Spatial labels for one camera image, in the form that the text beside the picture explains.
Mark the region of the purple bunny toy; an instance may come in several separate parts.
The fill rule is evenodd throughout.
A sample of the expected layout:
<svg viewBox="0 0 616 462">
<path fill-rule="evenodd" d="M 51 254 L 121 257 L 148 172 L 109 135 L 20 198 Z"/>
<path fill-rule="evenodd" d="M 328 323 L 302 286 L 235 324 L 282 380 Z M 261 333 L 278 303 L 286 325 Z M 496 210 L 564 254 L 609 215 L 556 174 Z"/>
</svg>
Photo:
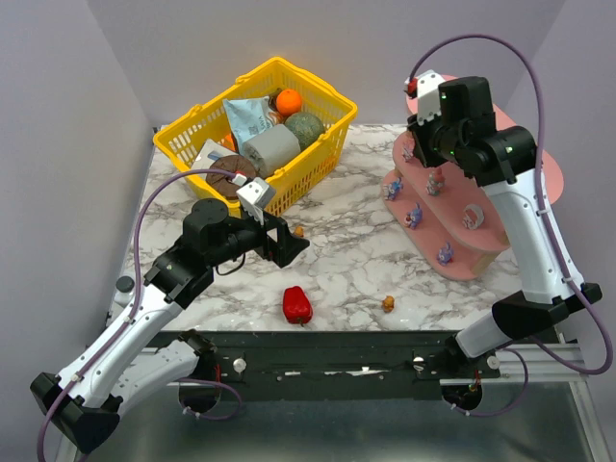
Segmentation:
<svg viewBox="0 0 616 462">
<path fill-rule="evenodd" d="M 437 263 L 443 267 L 453 262 L 454 257 L 454 249 L 450 242 L 446 242 L 446 244 L 441 247 L 437 253 Z"/>
</svg>

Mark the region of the yellow plastic shopping basket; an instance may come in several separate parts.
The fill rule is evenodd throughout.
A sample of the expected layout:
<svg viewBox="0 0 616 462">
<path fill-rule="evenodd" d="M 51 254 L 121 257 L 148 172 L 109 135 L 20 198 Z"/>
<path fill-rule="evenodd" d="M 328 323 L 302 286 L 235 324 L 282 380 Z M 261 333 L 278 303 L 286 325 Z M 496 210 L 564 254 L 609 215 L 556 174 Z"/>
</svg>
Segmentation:
<svg viewBox="0 0 616 462">
<path fill-rule="evenodd" d="M 244 143 L 273 127 L 283 118 L 273 109 L 250 122 L 231 123 L 227 111 L 232 101 L 267 102 L 277 90 L 298 93 L 303 113 L 315 116 L 324 133 L 286 164 L 276 168 L 267 182 L 275 197 L 267 211 L 279 216 L 312 190 L 338 164 L 349 124 L 358 113 L 357 105 L 312 72 L 282 57 L 273 57 L 238 77 L 235 84 L 207 103 L 187 113 L 154 135 L 154 144 L 179 172 L 189 170 L 206 141 L 225 147 L 233 141 L 237 150 Z"/>
</svg>

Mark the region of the orange fruit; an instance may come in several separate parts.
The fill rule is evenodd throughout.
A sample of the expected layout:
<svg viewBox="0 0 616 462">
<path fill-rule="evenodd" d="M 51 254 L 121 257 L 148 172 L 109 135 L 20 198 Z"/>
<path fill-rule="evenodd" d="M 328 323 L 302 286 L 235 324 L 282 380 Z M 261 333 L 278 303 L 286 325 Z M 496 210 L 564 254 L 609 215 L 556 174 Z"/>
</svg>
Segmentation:
<svg viewBox="0 0 616 462">
<path fill-rule="evenodd" d="M 296 90 L 286 89 L 275 98 L 276 111 L 284 117 L 298 113 L 302 108 L 302 97 Z"/>
<path fill-rule="evenodd" d="M 224 145 L 227 146 L 230 149 L 236 150 L 237 146 L 236 143 L 234 141 L 234 138 L 231 134 L 228 134 L 225 138 L 224 138 Z"/>
</svg>

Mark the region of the pink three-tier shelf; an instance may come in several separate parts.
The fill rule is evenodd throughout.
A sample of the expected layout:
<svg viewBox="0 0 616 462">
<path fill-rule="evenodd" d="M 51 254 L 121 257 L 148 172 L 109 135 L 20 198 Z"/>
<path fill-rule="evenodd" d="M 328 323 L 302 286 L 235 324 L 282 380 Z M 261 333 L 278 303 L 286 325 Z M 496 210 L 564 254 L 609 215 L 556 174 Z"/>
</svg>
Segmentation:
<svg viewBox="0 0 616 462">
<path fill-rule="evenodd" d="M 516 125 L 502 110 L 493 105 L 496 114 L 496 133 L 477 141 L 473 146 L 456 153 L 459 166 L 445 162 L 438 166 L 445 176 L 445 186 L 437 196 L 426 191 L 429 173 L 437 167 L 425 167 L 415 159 L 405 163 L 402 146 L 414 144 L 407 129 L 394 142 L 395 167 L 383 179 L 382 186 L 400 177 L 403 190 L 394 201 L 385 200 L 399 224 L 404 226 L 411 242 L 426 261 L 448 279 L 468 281 L 479 277 L 487 267 L 510 246 L 501 217 L 483 190 L 489 181 L 509 182 L 514 174 L 532 170 L 536 160 L 536 143 L 530 132 Z M 406 214 L 415 203 L 423 209 L 423 220 L 416 229 L 403 224 Z M 479 205 L 485 216 L 476 230 L 462 224 L 464 208 Z M 439 249 L 450 242 L 454 249 L 453 262 L 443 267 L 437 263 Z"/>
</svg>

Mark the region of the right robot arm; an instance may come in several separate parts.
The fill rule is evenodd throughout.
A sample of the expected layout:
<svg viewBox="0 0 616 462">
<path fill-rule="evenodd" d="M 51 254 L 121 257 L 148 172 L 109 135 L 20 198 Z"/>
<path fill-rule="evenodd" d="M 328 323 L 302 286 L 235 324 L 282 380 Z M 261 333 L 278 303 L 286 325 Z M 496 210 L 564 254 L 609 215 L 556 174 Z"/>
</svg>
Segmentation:
<svg viewBox="0 0 616 462">
<path fill-rule="evenodd" d="M 496 209 L 519 265 L 522 289 L 459 331 L 454 353 L 468 359 L 566 320 L 601 300 L 566 249 L 530 132 L 501 128 L 484 77 L 445 80 L 433 70 L 405 81 L 414 102 L 408 129 L 424 167 L 450 163 L 475 180 Z"/>
</svg>

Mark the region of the light blue chips bag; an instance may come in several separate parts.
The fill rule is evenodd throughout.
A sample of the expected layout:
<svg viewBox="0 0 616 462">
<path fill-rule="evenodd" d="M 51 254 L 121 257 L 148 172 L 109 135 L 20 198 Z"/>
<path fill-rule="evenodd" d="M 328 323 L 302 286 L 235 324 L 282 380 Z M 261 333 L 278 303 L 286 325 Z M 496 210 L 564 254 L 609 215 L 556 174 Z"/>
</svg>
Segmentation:
<svg viewBox="0 0 616 462">
<path fill-rule="evenodd" d="M 275 125 L 275 121 L 270 117 L 269 102 L 268 96 L 222 101 L 231 133 L 239 150 L 242 150 L 246 141 Z"/>
</svg>

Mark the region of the green melon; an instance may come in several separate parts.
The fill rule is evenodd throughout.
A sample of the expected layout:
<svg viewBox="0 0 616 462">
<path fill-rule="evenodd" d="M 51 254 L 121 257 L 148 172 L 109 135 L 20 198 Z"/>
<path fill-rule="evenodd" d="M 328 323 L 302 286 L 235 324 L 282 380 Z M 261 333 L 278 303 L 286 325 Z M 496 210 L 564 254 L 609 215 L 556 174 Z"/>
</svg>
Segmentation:
<svg viewBox="0 0 616 462">
<path fill-rule="evenodd" d="M 307 149 L 325 133 L 321 120 L 307 112 L 290 115 L 285 121 L 285 126 L 297 137 L 301 150 Z"/>
</svg>

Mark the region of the white bottle black cap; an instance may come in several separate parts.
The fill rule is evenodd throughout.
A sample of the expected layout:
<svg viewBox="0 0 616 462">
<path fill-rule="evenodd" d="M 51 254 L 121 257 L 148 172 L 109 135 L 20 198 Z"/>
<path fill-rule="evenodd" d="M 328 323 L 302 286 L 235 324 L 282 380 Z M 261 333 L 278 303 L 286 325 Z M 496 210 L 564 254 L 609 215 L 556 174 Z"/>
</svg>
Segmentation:
<svg viewBox="0 0 616 462">
<path fill-rule="evenodd" d="M 121 275 L 115 283 L 114 303 L 125 308 L 132 302 L 135 290 L 135 280 L 130 275 Z"/>
</svg>

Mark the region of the black mounting rail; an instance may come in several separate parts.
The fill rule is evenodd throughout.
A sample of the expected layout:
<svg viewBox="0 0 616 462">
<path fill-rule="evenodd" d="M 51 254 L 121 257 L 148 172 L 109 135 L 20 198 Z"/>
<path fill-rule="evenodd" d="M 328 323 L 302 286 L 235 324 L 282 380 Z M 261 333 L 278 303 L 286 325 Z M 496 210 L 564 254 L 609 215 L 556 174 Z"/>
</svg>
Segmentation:
<svg viewBox="0 0 616 462">
<path fill-rule="evenodd" d="M 219 377 L 246 401 L 438 399 L 449 385 L 500 377 L 486 356 L 452 357 L 450 331 L 168 331 L 199 354 L 193 377 Z"/>
</svg>

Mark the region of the grey paper towel roll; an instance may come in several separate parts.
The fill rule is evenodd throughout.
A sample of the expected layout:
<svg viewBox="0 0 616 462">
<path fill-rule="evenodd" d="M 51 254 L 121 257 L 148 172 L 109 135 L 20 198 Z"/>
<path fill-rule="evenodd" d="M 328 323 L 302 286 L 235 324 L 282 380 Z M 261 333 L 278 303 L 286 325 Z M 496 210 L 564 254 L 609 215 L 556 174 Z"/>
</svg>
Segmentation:
<svg viewBox="0 0 616 462">
<path fill-rule="evenodd" d="M 298 138 L 284 124 L 245 141 L 242 154 L 262 178 L 271 177 L 301 152 Z"/>
</svg>

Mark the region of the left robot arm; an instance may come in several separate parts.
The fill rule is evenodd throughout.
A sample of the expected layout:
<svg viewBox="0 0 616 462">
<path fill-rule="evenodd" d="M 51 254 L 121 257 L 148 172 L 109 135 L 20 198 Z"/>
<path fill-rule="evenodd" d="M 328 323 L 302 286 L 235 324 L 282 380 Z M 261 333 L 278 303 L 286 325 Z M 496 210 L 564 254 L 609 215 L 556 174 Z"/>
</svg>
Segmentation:
<svg viewBox="0 0 616 462">
<path fill-rule="evenodd" d="M 172 343 L 145 372 L 131 363 L 146 345 L 187 309 L 215 279 L 216 269 L 253 251 L 279 268 L 288 266 L 309 241 L 287 222 L 255 205 L 235 218 L 218 199 L 201 199 L 184 218 L 182 233 L 157 257 L 113 323 L 78 358 L 57 373 L 42 372 L 30 391 L 44 415 L 37 455 L 56 426 L 88 456 L 116 430 L 121 417 L 159 387 L 189 377 L 204 353 L 185 341 Z"/>
</svg>

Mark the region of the red bell pepper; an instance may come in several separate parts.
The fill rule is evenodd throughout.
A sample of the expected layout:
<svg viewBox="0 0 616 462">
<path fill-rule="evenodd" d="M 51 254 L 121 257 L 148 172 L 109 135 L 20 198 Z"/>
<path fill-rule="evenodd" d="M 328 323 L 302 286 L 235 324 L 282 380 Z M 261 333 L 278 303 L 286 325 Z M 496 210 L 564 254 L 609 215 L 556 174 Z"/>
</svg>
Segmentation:
<svg viewBox="0 0 616 462">
<path fill-rule="evenodd" d="M 306 324 L 313 318 L 312 304 L 299 286 L 285 290 L 283 314 L 286 321 L 291 324 Z"/>
</svg>

